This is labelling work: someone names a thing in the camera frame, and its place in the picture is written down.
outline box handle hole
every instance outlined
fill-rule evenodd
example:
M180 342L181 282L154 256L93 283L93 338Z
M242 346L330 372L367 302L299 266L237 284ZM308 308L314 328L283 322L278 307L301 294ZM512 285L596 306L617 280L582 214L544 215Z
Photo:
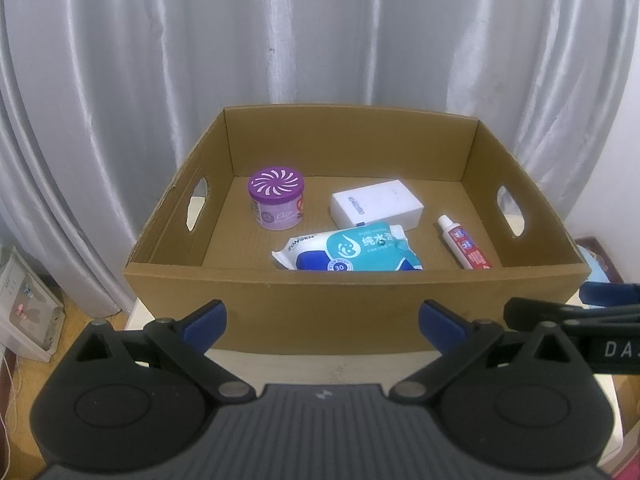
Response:
M500 186L497 195L498 207L507 221L509 229L515 236L520 236L524 232L526 225L520 206L513 199L513 195L504 186Z
M191 193L191 199L189 200L189 209L187 210L187 229L189 231L193 231L208 195L209 183L203 177L193 188L193 193Z

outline wet wipes pack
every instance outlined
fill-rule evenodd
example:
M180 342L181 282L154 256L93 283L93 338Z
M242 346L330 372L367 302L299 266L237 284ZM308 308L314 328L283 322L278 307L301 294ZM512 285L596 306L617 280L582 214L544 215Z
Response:
M422 270L402 227L386 222L290 238L271 254L290 270Z

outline small toothpaste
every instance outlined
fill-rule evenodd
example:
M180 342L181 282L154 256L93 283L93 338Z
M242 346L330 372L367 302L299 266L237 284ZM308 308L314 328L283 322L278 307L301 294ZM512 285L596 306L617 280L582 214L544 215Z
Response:
M492 268L471 236L460 224L453 223L447 215L442 215L438 218L438 225L442 229L442 238L445 243L465 269Z
M290 238L271 254L290 270L422 270L402 227L386 222Z

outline white box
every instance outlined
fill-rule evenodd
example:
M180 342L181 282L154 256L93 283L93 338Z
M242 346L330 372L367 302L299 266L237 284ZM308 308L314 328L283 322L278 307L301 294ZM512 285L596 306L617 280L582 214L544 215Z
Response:
M399 180L334 193L331 218L340 229L385 221L407 231L418 227L424 206Z

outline cardboard box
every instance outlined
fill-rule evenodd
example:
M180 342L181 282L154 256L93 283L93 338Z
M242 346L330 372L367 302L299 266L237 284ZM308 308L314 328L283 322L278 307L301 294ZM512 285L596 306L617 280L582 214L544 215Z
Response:
M618 396L622 429L627 434L640 420L640 377L616 375L613 376L613 383Z
M306 181L305 217L281 232L258 226L246 190L253 172L273 164ZM190 230L201 178L207 198ZM335 229L332 193L395 178L429 205L408 234L424 271L278 268L271 251L290 237ZM498 207L501 186L524 216L519 237ZM460 269L440 237L442 214L465 227L493 269ZM175 175L124 270L154 316L178 319L219 298L228 327L216 347L272 354L428 349L417 324L425 298L467 319L501 320L510 297L563 302L588 272L542 193L480 121L332 105L226 108Z

